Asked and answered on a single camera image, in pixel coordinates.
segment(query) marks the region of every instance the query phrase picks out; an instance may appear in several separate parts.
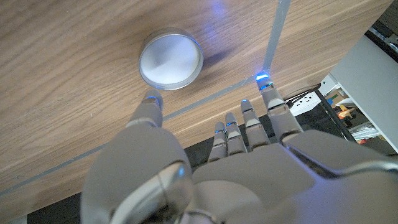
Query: round white object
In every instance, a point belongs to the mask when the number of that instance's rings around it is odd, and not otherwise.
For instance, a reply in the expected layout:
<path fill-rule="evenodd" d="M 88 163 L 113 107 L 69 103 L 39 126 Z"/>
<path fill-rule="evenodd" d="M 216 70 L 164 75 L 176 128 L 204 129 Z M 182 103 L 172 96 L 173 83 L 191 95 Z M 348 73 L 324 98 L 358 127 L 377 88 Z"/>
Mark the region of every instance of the round white object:
<path fill-rule="evenodd" d="M 187 35 L 158 35 L 144 47 L 139 61 L 143 79 L 161 90 L 175 90 L 191 83 L 203 65 L 200 46 Z"/>

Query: power strip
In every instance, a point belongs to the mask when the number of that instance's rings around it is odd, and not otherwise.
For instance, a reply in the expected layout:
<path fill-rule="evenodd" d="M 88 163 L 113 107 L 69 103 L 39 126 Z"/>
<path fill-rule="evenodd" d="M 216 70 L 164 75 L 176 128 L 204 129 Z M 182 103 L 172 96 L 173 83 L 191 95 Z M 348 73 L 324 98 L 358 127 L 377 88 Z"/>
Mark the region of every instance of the power strip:
<path fill-rule="evenodd" d="M 312 110 L 320 102 L 321 99 L 319 99 L 315 92 L 307 93 L 302 99 L 293 104 L 290 112 L 292 112 L 293 116 L 297 116 L 299 114 Z"/>

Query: wooden table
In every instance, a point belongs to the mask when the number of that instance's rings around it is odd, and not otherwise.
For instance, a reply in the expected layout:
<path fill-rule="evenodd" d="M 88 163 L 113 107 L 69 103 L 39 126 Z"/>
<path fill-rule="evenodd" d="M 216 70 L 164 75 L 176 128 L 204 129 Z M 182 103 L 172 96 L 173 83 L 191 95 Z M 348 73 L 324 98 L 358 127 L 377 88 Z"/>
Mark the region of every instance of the wooden table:
<path fill-rule="evenodd" d="M 282 95 L 318 83 L 391 0 L 293 0 L 272 64 Z M 162 91 L 165 116 L 261 69 L 277 1 L 54 1 L 0 3 L 0 222 L 81 190 L 100 148 L 150 88 L 137 70 L 153 31 L 187 30 L 205 54 L 189 86 Z M 164 127 L 183 147 L 211 137 L 243 99 L 266 113 L 249 83 Z"/>

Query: gray robotic hand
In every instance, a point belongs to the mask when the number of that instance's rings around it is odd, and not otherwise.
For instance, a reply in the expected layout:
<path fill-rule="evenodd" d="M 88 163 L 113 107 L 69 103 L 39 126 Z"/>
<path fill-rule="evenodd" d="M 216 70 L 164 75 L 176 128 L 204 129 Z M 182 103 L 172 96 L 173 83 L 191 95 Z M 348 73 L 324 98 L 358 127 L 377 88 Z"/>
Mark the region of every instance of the gray robotic hand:
<path fill-rule="evenodd" d="M 162 129 L 149 91 L 90 169 L 81 197 L 89 223 L 398 223 L 398 164 L 319 131 L 303 132 L 266 73 L 257 78 L 278 143 L 248 100 L 249 146 L 233 114 L 216 123 L 208 163 L 193 174 Z"/>

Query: robot finger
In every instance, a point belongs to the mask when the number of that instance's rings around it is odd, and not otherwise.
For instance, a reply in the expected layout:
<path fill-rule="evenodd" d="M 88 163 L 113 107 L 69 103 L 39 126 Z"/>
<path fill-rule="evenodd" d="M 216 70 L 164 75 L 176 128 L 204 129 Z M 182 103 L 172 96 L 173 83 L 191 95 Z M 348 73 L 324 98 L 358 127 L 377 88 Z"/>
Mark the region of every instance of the robot finger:
<path fill-rule="evenodd" d="M 250 101 L 243 100 L 241 102 L 241 109 L 249 141 L 248 150 L 253 151 L 258 146 L 268 145 L 270 143 L 268 135 L 259 121 Z"/>
<path fill-rule="evenodd" d="M 213 147 L 207 162 L 217 161 L 227 156 L 225 125 L 222 122 L 216 123 Z"/>
<path fill-rule="evenodd" d="M 234 114 L 228 113 L 225 116 L 228 155 L 248 152 L 244 145 L 242 134 Z"/>

